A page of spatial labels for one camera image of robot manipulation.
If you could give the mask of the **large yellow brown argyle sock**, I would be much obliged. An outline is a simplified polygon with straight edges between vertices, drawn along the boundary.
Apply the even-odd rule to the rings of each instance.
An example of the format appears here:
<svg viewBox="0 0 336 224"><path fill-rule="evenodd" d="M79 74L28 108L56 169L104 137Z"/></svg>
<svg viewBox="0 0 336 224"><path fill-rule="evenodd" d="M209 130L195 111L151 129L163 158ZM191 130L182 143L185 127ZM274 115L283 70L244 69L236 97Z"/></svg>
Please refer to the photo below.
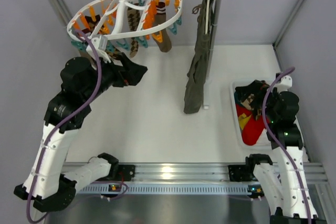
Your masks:
<svg viewBox="0 0 336 224"><path fill-rule="evenodd" d="M244 101L241 102L241 104L247 110L252 111L252 114L256 121L261 117L262 115L261 105L253 94L249 95Z"/></svg>

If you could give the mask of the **plain brown sock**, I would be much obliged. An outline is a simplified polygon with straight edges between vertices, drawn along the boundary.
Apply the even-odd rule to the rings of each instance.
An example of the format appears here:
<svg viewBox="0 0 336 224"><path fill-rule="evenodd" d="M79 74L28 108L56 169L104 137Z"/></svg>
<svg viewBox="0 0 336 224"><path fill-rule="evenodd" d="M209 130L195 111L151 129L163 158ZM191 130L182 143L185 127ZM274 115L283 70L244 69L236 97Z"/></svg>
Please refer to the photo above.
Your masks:
<svg viewBox="0 0 336 224"><path fill-rule="evenodd" d="M85 57L87 59L92 59L91 56L87 53L85 49L78 49L81 57Z"/></svg>
<svg viewBox="0 0 336 224"><path fill-rule="evenodd" d="M164 2L158 2L158 4L156 5L156 15L154 16L153 25L157 26L164 22L166 22L166 5ZM166 29L155 33L155 35L162 35L162 42L155 40L160 51L165 53L169 52L172 49L172 43Z"/></svg>

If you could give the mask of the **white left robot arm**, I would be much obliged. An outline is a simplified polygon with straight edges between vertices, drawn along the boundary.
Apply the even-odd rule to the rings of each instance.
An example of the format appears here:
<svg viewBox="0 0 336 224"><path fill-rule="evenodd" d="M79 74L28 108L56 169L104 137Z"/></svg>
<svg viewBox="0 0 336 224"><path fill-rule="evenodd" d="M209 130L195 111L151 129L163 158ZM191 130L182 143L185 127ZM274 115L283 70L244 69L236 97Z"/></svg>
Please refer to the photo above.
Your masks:
<svg viewBox="0 0 336 224"><path fill-rule="evenodd" d="M87 58L75 57L62 69L61 91L48 104L36 160L26 181L14 189L14 195L33 200L40 212L62 211L84 187L118 176L119 161L107 153L73 172L61 171L71 142L91 112L91 95L97 98L110 87L136 86L148 70L125 54L118 55L117 60L119 65L101 60L94 69Z"/></svg>

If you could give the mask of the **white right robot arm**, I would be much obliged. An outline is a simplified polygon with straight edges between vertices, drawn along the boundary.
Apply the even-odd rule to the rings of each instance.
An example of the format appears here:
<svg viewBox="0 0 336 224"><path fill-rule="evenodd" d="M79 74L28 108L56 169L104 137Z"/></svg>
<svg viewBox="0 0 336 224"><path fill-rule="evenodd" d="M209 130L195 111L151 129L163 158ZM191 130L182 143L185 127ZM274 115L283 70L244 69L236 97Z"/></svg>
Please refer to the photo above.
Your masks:
<svg viewBox="0 0 336 224"><path fill-rule="evenodd" d="M266 131L273 157L251 154L244 177L261 185L270 210L270 223L326 223L311 201L303 164L304 145L295 123L299 97L280 84L254 80L233 92L239 131L253 145Z"/></svg>

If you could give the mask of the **pile of colourful socks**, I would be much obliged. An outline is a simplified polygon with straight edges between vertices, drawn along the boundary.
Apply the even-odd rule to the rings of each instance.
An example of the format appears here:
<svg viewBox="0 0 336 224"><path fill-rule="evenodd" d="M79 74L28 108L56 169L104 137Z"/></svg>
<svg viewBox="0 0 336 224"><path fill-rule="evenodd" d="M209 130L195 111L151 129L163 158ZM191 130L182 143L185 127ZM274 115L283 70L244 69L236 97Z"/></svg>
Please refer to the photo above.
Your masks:
<svg viewBox="0 0 336 224"><path fill-rule="evenodd" d="M269 84L265 82L262 87L269 87ZM260 103L260 91L254 94L255 98ZM238 118L238 125L241 132L241 137L243 143L248 146L253 146L259 140L263 130L265 129L265 125L263 120L260 118L256 121L252 114L252 111L247 110L241 104L246 98L238 98L237 93L234 92L234 99L235 99L235 107L236 113Z"/></svg>

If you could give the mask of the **white oval clip hanger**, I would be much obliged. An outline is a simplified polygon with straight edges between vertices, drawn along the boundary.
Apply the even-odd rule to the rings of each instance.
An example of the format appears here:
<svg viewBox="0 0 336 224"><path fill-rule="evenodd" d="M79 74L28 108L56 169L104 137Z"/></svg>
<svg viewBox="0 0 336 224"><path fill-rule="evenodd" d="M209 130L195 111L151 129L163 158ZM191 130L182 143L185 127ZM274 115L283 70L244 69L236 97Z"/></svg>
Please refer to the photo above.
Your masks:
<svg viewBox="0 0 336 224"><path fill-rule="evenodd" d="M135 38L141 41L153 38L162 42L162 35L155 35L163 29L168 29L172 33L177 32L177 26L181 24L183 0L126 0L136 7L147 7L147 10L138 10L133 7L118 8L117 11L108 14L108 7L115 8L121 4L120 0L95 0L82 7L72 18L71 26L66 28L69 37L74 41L81 41L82 36L78 31L83 31L86 27L84 18L81 16L91 16L95 20L96 15L100 15L100 21L91 34L92 38L98 34L102 25L106 25L107 40L120 40L126 38ZM154 16L156 15L156 5L158 2L164 2L166 7L173 7L173 16L166 19L166 22L154 26Z"/></svg>

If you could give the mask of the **white plastic basket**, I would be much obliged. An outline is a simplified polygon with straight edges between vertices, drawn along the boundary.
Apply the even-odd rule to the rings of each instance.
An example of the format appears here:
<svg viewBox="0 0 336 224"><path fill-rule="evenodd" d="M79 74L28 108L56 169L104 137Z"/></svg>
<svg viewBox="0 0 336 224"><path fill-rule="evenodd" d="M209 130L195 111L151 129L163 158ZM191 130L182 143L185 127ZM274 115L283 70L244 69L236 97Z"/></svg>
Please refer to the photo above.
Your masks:
<svg viewBox="0 0 336 224"><path fill-rule="evenodd" d="M271 149L274 141L268 136L268 126L276 138L298 142L300 135L297 124L299 97L290 92L292 79L283 77L271 89L263 110L263 101L270 87L266 80L234 81L230 91L234 123L238 142L250 150Z"/></svg>

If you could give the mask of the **olive green hanging garment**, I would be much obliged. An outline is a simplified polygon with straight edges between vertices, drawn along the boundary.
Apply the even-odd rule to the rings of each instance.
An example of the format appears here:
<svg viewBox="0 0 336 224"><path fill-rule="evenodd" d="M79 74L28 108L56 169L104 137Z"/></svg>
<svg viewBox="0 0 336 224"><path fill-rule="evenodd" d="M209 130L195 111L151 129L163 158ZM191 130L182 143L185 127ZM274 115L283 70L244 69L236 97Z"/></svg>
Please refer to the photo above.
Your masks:
<svg viewBox="0 0 336 224"><path fill-rule="evenodd" d="M194 57L192 59L190 69L187 73L188 81L186 84L184 95L184 109L185 114L197 113L204 100L204 84L209 63L209 50L211 45L211 29L212 29L212 7L213 1L210 1L209 14L209 31L205 34L205 17L206 17L206 1L193 8L193 13L197 14L197 36L194 48Z"/></svg>

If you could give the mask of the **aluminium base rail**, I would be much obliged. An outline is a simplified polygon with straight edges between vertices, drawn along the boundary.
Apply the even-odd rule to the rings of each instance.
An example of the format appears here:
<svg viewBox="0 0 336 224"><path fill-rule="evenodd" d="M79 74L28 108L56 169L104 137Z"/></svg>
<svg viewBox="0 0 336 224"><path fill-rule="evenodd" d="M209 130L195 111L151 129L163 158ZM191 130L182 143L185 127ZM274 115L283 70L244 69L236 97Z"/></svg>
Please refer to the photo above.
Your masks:
<svg viewBox="0 0 336 224"><path fill-rule="evenodd" d="M135 175L132 181L139 182L186 182L213 181L228 182L231 163L134 163ZM84 163L65 163L62 172L69 172L79 168ZM304 163L304 170L308 184L323 184L328 178L320 163Z"/></svg>

